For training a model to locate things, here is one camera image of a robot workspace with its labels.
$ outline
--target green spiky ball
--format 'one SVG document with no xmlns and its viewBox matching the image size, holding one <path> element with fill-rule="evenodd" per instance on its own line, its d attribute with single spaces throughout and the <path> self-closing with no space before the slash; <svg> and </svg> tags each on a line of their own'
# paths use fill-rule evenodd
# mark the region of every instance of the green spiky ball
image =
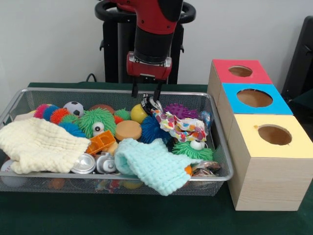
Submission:
<svg viewBox="0 0 313 235">
<path fill-rule="evenodd" d="M 93 137 L 92 125 L 96 122 L 102 122 L 104 124 L 104 130 L 110 130 L 115 135 L 116 124 L 113 115 L 108 110 L 97 108 L 85 111 L 84 115 L 78 119 L 77 124 L 86 134 L 86 137 L 90 139 Z"/>
<path fill-rule="evenodd" d="M 61 123 L 75 123 L 77 122 L 77 120 L 78 120 L 78 116 L 74 114 L 68 114 L 62 118 Z"/>
<path fill-rule="evenodd" d="M 203 159 L 204 161 L 213 160 L 213 151 L 210 148 L 195 150 L 190 146 L 190 141 L 177 142 L 173 147 L 174 154 L 186 154 L 191 159 Z"/>
<path fill-rule="evenodd" d="M 114 115 L 123 118 L 124 121 L 131 119 L 131 113 L 126 111 L 125 109 L 120 109 L 114 112 Z"/>
</svg>

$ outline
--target box with circular hole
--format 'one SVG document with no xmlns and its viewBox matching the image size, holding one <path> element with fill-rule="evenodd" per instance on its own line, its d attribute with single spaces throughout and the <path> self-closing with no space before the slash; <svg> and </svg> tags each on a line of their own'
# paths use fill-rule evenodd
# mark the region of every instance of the box with circular hole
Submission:
<svg viewBox="0 0 313 235">
<path fill-rule="evenodd" d="M 272 84 L 257 60 L 213 60 L 207 93 L 218 103 L 222 83 Z"/>
<path fill-rule="evenodd" d="M 228 147 L 236 210 L 298 210 L 312 181 L 313 143 L 294 116 L 235 114 Z"/>
<path fill-rule="evenodd" d="M 234 114 L 292 115 L 272 84 L 223 83 L 217 104 L 226 139 Z"/>
</svg>

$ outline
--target orange plastic toy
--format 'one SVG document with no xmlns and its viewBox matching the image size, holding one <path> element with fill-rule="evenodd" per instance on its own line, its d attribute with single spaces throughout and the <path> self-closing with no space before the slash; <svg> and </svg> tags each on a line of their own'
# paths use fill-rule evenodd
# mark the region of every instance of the orange plastic toy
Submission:
<svg viewBox="0 0 313 235">
<path fill-rule="evenodd" d="M 186 171 L 186 173 L 187 173 L 188 175 L 191 175 L 191 176 L 192 176 L 192 168 L 191 168 L 191 165 L 187 166 L 187 167 L 185 168 L 185 171 Z"/>
<path fill-rule="evenodd" d="M 98 136 L 92 137 L 90 140 L 91 144 L 88 146 L 86 153 L 91 155 L 94 155 L 115 143 L 115 138 L 109 130 Z"/>
</svg>

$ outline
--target purple spiky ball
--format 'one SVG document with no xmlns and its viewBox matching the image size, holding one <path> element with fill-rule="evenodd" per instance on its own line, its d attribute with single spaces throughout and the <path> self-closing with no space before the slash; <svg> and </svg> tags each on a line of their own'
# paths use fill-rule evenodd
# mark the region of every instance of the purple spiky ball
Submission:
<svg viewBox="0 0 313 235">
<path fill-rule="evenodd" d="M 182 104 L 170 104 L 166 106 L 164 112 L 170 112 L 171 114 L 177 116 L 179 119 L 183 118 L 199 118 L 197 110 L 189 110 Z"/>
</svg>

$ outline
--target googly eye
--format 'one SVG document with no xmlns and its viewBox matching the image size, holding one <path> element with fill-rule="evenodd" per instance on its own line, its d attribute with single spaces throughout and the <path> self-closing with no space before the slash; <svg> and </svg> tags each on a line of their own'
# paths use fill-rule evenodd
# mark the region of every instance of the googly eye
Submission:
<svg viewBox="0 0 313 235">
<path fill-rule="evenodd" d="M 195 150 L 202 150 L 205 148 L 205 143 L 202 141 L 198 141 L 198 140 L 191 141 L 190 147 L 192 147 Z"/>
<path fill-rule="evenodd" d="M 104 124 L 102 122 L 96 122 L 92 125 L 92 130 L 100 132 L 104 130 Z"/>
</svg>

